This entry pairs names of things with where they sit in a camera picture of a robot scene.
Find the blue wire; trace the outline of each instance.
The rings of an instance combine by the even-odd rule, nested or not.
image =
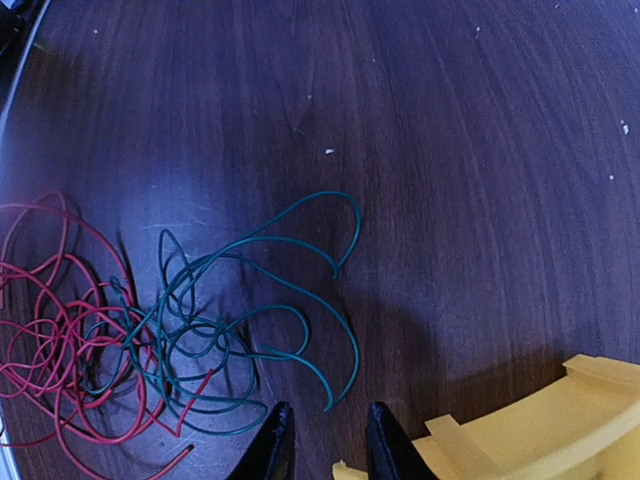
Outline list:
[[[258,235],[259,233],[264,232],[267,228],[278,223],[291,213],[299,210],[305,204],[313,200],[326,197],[337,197],[346,200],[351,205],[355,217],[353,239],[351,240],[351,243],[349,244],[349,247],[347,248],[344,255],[337,262],[328,253],[308,242],[284,236],[273,236],[264,234]],[[180,414],[182,413],[182,411],[184,411],[184,408],[186,408],[187,403],[194,398],[199,402],[198,405],[201,405],[202,403],[209,405],[209,407],[205,409],[201,407],[193,407],[191,411],[197,414],[220,415],[231,412],[232,410],[241,407],[249,407],[255,409],[257,411],[256,418],[246,425],[235,429],[210,430],[194,425],[189,421],[184,422],[185,427],[189,427],[192,430],[200,433],[208,435],[235,435],[249,431],[262,423],[269,411],[268,407],[264,403],[256,400],[251,400],[249,398],[253,393],[257,383],[255,361],[293,361],[304,365],[309,370],[311,370],[311,372],[316,377],[318,377],[327,395],[327,406],[325,407],[325,412],[330,412],[349,393],[355,383],[356,377],[358,375],[358,370],[360,368],[360,349],[358,347],[358,342],[355,334],[353,333],[347,320],[333,306],[331,306],[329,302],[327,302],[320,296],[285,280],[284,278],[262,267],[254,260],[238,253],[237,250],[239,247],[256,242],[262,242],[266,244],[284,244],[291,245],[296,248],[306,249],[322,258],[331,268],[333,278],[337,279],[340,271],[344,267],[349,257],[352,255],[356,244],[358,243],[361,228],[362,217],[360,208],[355,199],[351,195],[344,192],[324,191],[309,195],[298,200],[286,210],[276,215],[273,219],[250,231],[246,235],[240,237],[238,240],[226,245],[225,247],[217,250],[214,253],[204,255],[191,262],[188,260],[187,255],[180,245],[177,237],[170,230],[162,230],[160,232],[160,237],[158,240],[158,267],[160,270],[162,287],[164,291],[156,304],[149,311],[144,312],[127,304],[119,280],[115,277],[111,277],[111,287],[113,288],[113,291],[116,293],[120,303],[123,306],[122,318],[117,319],[116,321],[118,321],[121,324],[122,328],[127,332],[127,337],[123,341],[123,347],[119,352],[116,362],[116,368],[114,369],[113,374],[105,385],[99,388],[91,388],[89,385],[87,385],[86,370],[88,369],[88,366],[83,365],[83,368],[85,370],[85,375],[83,375],[85,379],[83,386],[85,390],[90,394],[97,396],[116,386],[115,383],[118,378],[118,372],[120,371],[120,367],[126,353],[131,360],[133,368],[140,372],[144,376],[148,384],[156,392],[158,392],[158,394],[163,398],[167,406],[167,410],[171,412],[176,418],[180,417]],[[165,251],[165,242],[167,241],[173,244],[176,255],[170,256],[168,259],[165,259],[163,256],[163,252]],[[174,258],[179,259],[182,268],[175,275],[169,278],[168,270],[170,262]],[[349,337],[349,341],[354,352],[354,360],[349,381],[337,396],[334,393],[329,380],[322,373],[322,371],[315,364],[304,358],[305,351],[311,341],[311,328],[309,325],[309,321],[299,309],[285,304],[266,305],[255,308],[230,320],[225,320],[225,317],[221,315],[218,316],[215,320],[211,320],[197,313],[198,310],[196,302],[196,286],[198,284],[198,281],[208,271],[208,269],[211,268],[211,266],[220,259],[237,261],[241,264],[253,268],[257,272],[265,275],[267,278],[279,283],[280,285],[283,285],[288,289],[293,290],[294,292],[300,293],[313,300],[314,302],[320,304],[322,307],[328,310],[329,313],[338,321],[339,325],[344,329],[347,336]],[[283,351],[266,344],[260,346],[260,351],[252,351],[249,345],[247,345],[246,342],[242,340],[242,338],[237,333],[235,333],[235,330],[242,323],[247,322],[252,317],[272,311],[293,314],[302,326],[302,329],[304,331],[304,339],[302,341],[302,344],[296,351]],[[141,320],[139,322],[134,322],[131,317],[132,314],[135,314],[136,317],[141,318]],[[178,326],[173,329],[168,329],[167,325],[171,324],[171,321],[173,321],[173,324],[175,324],[176,319],[178,320]],[[140,345],[140,336],[144,327],[148,327],[154,332],[155,339],[151,340],[151,342],[147,342],[147,344],[145,345]],[[96,330],[108,328],[109,327],[106,322],[99,322],[88,329],[88,331],[85,333],[85,337],[89,339],[92,335],[95,334],[94,332]],[[181,339],[185,338],[187,335],[195,335],[198,338],[206,339],[208,343],[197,352],[189,352],[184,347],[178,345],[178,342]],[[134,339],[138,340],[137,345],[134,343]],[[153,350],[153,354],[157,358],[157,366],[152,371],[145,369],[142,364],[143,362],[140,359],[139,351],[143,347],[151,347]],[[175,352],[178,352],[183,357],[197,360],[204,358],[214,351],[218,352],[221,355],[221,358],[218,361],[217,365],[212,369],[214,373],[217,373],[226,368],[232,358],[238,358],[247,362],[249,371],[249,382],[246,389],[241,395],[235,397],[212,396],[205,394],[196,395],[195,391],[191,391],[186,387],[183,387],[182,384],[187,382],[202,382],[205,379],[206,374],[203,373],[198,375],[179,376],[171,367],[172,356]]]

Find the yellow plastic container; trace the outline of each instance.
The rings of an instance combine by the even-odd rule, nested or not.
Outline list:
[[[578,355],[567,376],[464,425],[426,422],[413,442],[441,480],[640,480],[640,365]],[[334,480],[367,474],[333,466]]]

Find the red wire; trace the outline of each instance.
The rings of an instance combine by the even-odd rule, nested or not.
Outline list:
[[[59,208],[44,203],[52,198],[57,200]],[[122,315],[125,312],[125,307],[109,305],[104,300],[107,297],[106,293],[112,291],[111,284],[95,279],[89,265],[84,260],[66,251],[71,225],[75,224],[90,232],[113,258],[120,275],[125,279],[122,294],[127,310],[137,306],[132,294],[134,291],[132,288],[133,279],[130,278],[125,262],[113,245],[92,225],[69,212],[67,200],[62,193],[49,192],[31,204],[0,205],[0,212],[9,210],[18,211],[19,215],[7,233],[0,250],[0,309],[4,308],[8,289],[14,282],[29,282],[38,289],[38,295],[33,308],[34,318],[27,323],[20,322],[19,319],[0,320],[0,328],[5,332],[12,329],[16,332],[8,343],[5,358],[0,358],[0,375],[13,387],[13,391],[0,392],[0,398],[27,398],[36,408],[52,418],[53,432],[38,440],[2,446],[33,447],[57,438],[65,454],[81,471],[94,479],[105,479],[107,477],[92,470],[73,453],[67,444],[65,435],[75,435],[97,445],[120,445],[131,441],[155,424],[179,438],[186,417],[195,403],[195,397],[187,403],[174,430],[160,420],[160,416],[165,410],[164,400],[160,398],[156,405],[149,405],[151,399],[148,396],[145,377],[141,371],[136,370],[133,378],[136,381],[135,392],[138,411],[128,430],[117,436],[107,436],[93,425],[89,412],[105,405],[117,392],[119,386],[130,377],[132,359],[128,350],[124,348],[128,332],[109,315]],[[62,232],[57,253],[40,265],[28,270],[7,261],[7,256],[18,228],[32,212],[42,212],[61,218]],[[79,299],[65,303],[53,290],[53,285],[56,284],[56,280],[60,282],[61,272],[66,268],[77,271],[86,280],[88,289]],[[45,310],[52,308],[56,310],[55,313],[45,315]],[[140,323],[141,318],[138,315],[129,310],[128,313],[133,322]],[[96,322],[108,325],[108,330],[93,329],[91,336],[87,337],[85,330],[95,325]],[[143,368],[152,373],[158,366],[158,359],[151,347],[153,335],[146,326],[142,329],[141,337],[131,341],[146,355]],[[19,341],[25,338],[34,340],[37,348],[31,358],[19,361],[14,358],[17,357],[16,346]],[[105,389],[100,395],[92,395],[84,388],[86,382],[89,381],[88,378],[85,378],[87,371],[85,366],[99,362],[99,354],[106,348],[117,348],[122,351],[122,361],[118,371],[113,374],[114,381],[110,388]],[[209,371],[198,388],[196,396],[202,393],[212,376],[213,371]],[[53,406],[46,402],[47,396],[53,396],[55,399]],[[67,416],[62,414],[63,405],[65,406],[64,410],[71,411]],[[187,446],[169,464],[150,477],[150,480],[164,476],[192,450],[193,445]]]

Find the wire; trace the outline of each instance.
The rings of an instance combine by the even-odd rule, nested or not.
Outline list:
[[[347,202],[354,215],[353,237],[345,253],[338,260],[306,241],[267,234],[295,211],[310,202],[337,198]],[[50,206],[51,201],[58,206]],[[261,244],[300,248],[317,255],[326,262],[334,279],[352,255],[361,232],[361,214],[350,195],[338,191],[318,192],[291,205],[269,222],[257,227],[238,240],[213,253],[189,260],[177,237],[162,230],[158,240],[158,268],[162,292],[149,309],[142,309],[134,297],[135,285],[126,264],[117,250],[93,226],[70,213],[68,201],[60,192],[51,192],[30,204],[0,205],[0,212],[18,211],[0,250],[0,308],[4,307],[9,288],[16,282],[27,281],[38,291],[33,304],[33,318],[23,322],[0,320],[3,336],[9,337],[6,357],[0,359],[0,375],[13,389],[0,393],[0,398],[18,396],[28,398],[33,405],[53,420],[53,431],[43,438],[24,444],[11,444],[15,448],[39,445],[57,438],[62,449],[85,474],[95,479],[106,478],[85,465],[67,445],[65,435],[75,435],[98,445],[119,445],[141,435],[152,426],[159,426],[170,435],[180,437],[183,427],[207,435],[228,436],[247,432],[261,424],[268,407],[252,398],[257,387],[257,361],[291,361],[305,366],[323,385],[327,395],[325,411],[329,412],[345,398],[353,387],[360,365],[360,351],[356,337],[343,315],[317,294],[267,270],[243,253],[247,246]],[[10,246],[20,225],[33,212],[55,215],[62,220],[61,239],[57,252],[40,265],[27,269],[7,261]],[[101,281],[90,265],[67,251],[72,225],[88,231],[101,243],[114,261],[115,273],[108,281]],[[165,252],[173,251],[168,257]],[[353,348],[353,366],[346,385],[334,392],[329,379],[320,368],[305,358],[311,344],[311,326],[305,314],[287,304],[272,304],[254,308],[239,316],[220,314],[215,318],[205,315],[198,305],[198,287],[203,276],[220,261],[235,262],[254,269],[260,275],[306,297],[326,310],[344,329]],[[68,270],[80,273],[88,289],[79,298],[64,302],[56,290],[64,284]],[[290,316],[300,324],[304,338],[297,348],[282,350],[263,344],[256,351],[238,333],[241,325],[264,314]],[[5,332],[13,331],[13,337]],[[27,361],[14,358],[19,342],[30,339],[35,353]],[[188,348],[187,345],[199,344]],[[105,362],[106,352],[115,354],[114,362]],[[191,373],[198,360],[217,360],[207,367],[206,373]],[[187,370],[180,372],[178,365]],[[212,380],[223,370],[229,372],[234,362],[244,364],[247,384],[239,395],[221,395]],[[92,412],[120,395],[135,392],[138,402],[135,419],[128,430],[119,435],[106,435],[91,418]],[[211,428],[210,421],[197,422],[193,415],[224,415],[245,409],[246,424],[235,428]],[[169,426],[167,418],[173,417]],[[160,478],[178,465],[193,449],[189,445],[160,472],[150,478]]]

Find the yellow bin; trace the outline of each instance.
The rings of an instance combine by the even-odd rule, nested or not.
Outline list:
[[[464,425],[426,422],[413,442],[442,480],[640,480],[640,365],[586,355],[567,375]],[[334,480],[367,474],[333,466]]]

